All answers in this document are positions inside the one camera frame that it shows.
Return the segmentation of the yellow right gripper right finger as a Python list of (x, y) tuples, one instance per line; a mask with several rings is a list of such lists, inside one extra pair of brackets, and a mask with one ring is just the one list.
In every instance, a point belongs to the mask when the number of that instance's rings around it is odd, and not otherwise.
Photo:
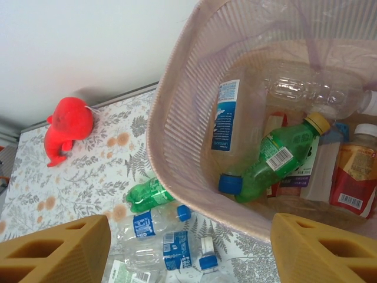
[(270, 240), (282, 282), (376, 282), (376, 240), (288, 213)]

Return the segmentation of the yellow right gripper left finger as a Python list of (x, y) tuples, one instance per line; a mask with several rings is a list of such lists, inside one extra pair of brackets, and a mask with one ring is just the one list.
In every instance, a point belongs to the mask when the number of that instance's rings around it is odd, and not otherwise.
[(1, 282), (101, 282), (111, 244), (104, 215), (1, 243)]

